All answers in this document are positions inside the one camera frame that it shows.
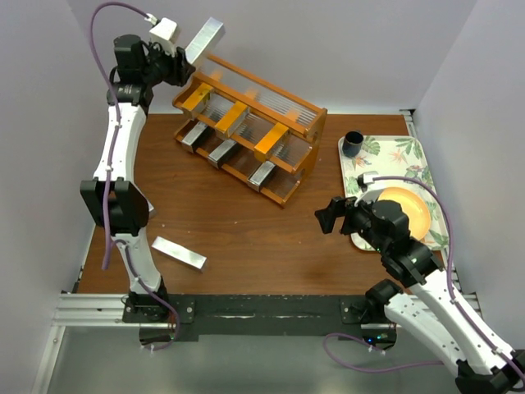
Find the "orange toothpaste box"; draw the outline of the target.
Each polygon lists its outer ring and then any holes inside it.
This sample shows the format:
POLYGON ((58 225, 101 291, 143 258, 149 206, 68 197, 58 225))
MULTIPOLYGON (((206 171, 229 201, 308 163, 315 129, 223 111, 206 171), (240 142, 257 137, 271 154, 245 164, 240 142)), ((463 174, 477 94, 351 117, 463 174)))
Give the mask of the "orange toothpaste box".
POLYGON ((276 123, 253 147, 255 158, 265 162, 272 156, 272 150, 286 137, 289 128, 281 123, 276 123))
POLYGON ((215 131, 221 139, 228 139, 249 115, 249 106, 235 102, 226 114, 216 123, 215 131))
POLYGON ((202 83, 181 104, 181 110, 191 119, 196 118, 208 105, 213 92, 211 85, 202 83))

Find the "grey toothpaste box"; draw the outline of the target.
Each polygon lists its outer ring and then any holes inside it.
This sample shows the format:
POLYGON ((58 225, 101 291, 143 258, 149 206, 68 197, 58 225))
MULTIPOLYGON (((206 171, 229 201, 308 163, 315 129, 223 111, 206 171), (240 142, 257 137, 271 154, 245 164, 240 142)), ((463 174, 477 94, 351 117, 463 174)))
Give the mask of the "grey toothpaste box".
POLYGON ((224 24, 210 17, 185 47, 185 55, 188 63, 196 69, 200 68, 224 36, 225 32, 224 24))

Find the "chrome silver toothpaste box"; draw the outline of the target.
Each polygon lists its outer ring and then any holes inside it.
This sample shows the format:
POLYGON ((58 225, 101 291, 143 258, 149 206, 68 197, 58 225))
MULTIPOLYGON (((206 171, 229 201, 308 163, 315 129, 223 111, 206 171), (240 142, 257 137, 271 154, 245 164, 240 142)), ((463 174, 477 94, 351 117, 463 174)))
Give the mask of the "chrome silver toothpaste box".
POLYGON ((260 192, 265 184, 271 179, 276 165, 271 161, 262 163, 248 178, 247 184, 252 190, 260 192))

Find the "black toothpaste box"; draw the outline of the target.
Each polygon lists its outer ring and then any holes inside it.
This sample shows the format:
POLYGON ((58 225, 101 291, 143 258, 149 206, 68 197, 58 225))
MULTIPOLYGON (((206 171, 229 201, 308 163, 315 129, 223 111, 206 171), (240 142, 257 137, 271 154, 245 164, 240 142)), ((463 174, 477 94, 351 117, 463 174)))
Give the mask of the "black toothpaste box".
POLYGON ((223 140, 209 155, 208 162, 215 168, 221 168, 242 147, 233 139, 223 140))

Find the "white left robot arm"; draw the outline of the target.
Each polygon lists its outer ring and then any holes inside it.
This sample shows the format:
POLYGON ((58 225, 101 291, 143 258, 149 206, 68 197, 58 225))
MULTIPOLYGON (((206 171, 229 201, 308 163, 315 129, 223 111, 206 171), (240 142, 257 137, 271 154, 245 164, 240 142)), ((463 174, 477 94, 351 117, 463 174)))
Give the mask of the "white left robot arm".
POLYGON ((130 299, 151 296, 167 302, 162 275, 155 267, 146 236, 149 203, 135 184, 139 137, 161 83, 184 85, 194 66, 173 39, 151 34, 148 41, 125 34, 113 41, 116 65, 104 75, 107 83, 108 124, 102 156, 80 194, 95 224, 104 230, 102 268, 107 269, 117 248, 130 278, 130 299))

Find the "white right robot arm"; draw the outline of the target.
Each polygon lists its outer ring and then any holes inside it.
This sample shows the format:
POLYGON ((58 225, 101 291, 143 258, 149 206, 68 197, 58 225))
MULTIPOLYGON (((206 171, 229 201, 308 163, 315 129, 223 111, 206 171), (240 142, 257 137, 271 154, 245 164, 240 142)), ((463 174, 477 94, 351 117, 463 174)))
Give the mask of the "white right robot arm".
POLYGON ((360 235, 380 254, 389 278, 366 292, 369 308, 425 345, 454 373, 460 392, 523 391, 523 350, 502 340, 457 292, 441 261, 412 236, 399 203, 335 197, 315 216, 325 234, 343 218, 341 234, 360 235))

